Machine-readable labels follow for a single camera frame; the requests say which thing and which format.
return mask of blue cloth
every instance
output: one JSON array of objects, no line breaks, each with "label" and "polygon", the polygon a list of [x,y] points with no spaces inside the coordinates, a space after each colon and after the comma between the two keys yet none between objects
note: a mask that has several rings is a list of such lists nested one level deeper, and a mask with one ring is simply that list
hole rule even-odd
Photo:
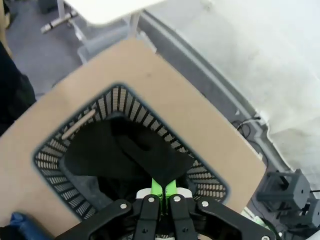
[{"label": "blue cloth", "polygon": [[19,232],[25,237],[26,240],[52,240],[52,238],[47,236],[44,231],[39,228],[30,218],[22,213],[12,213],[10,226],[18,227]]}]

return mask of black mesh basket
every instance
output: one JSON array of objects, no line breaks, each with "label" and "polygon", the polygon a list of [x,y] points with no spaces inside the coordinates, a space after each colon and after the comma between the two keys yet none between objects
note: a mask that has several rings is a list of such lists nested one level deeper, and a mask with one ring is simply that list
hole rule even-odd
[{"label": "black mesh basket", "polygon": [[219,202],[227,199],[227,184],[217,177],[206,162],[197,157],[197,154],[174,134],[174,129],[170,129],[157,116],[157,113],[144,104],[128,87],[117,84],[93,99],[66,124],[57,129],[45,143],[39,146],[33,157],[40,174],[81,220],[91,217],[97,210],[60,170],[59,161],[81,126],[119,114],[124,114],[130,120],[152,129],[169,142],[176,151],[188,153],[194,158],[193,166],[187,175],[197,186],[196,194],[193,196],[195,200],[204,196],[213,197]]}]

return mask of black mount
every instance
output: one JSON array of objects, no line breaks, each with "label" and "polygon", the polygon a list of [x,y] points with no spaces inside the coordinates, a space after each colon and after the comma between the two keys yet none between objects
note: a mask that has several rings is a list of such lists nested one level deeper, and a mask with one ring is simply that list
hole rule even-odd
[{"label": "black mount", "polygon": [[175,240],[197,240],[198,234],[213,240],[276,240],[270,230],[211,197],[195,202],[180,194],[172,195],[168,206],[153,194],[133,204],[117,200],[55,239],[118,240],[132,233],[133,240],[154,240],[156,235],[172,233]]}]

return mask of cardboard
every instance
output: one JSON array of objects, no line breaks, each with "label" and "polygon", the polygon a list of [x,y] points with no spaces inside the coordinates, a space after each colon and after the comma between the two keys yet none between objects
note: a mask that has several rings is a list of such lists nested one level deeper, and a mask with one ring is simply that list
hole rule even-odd
[{"label": "cardboard", "polygon": [[143,99],[230,187],[226,205],[241,212],[265,173],[256,152],[181,74],[128,39],[99,54],[43,96],[0,138],[0,225],[13,211],[34,216],[57,236],[79,223],[33,164],[35,149],[114,83]]}]

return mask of white fabric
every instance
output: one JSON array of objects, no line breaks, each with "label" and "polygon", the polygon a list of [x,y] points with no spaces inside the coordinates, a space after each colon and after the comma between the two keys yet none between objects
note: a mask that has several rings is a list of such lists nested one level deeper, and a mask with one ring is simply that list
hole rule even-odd
[{"label": "white fabric", "polygon": [[65,0],[87,22],[105,25],[164,0]]},{"label": "white fabric", "polygon": [[312,189],[320,189],[319,9],[317,0],[169,0],[148,9],[243,94]]}]

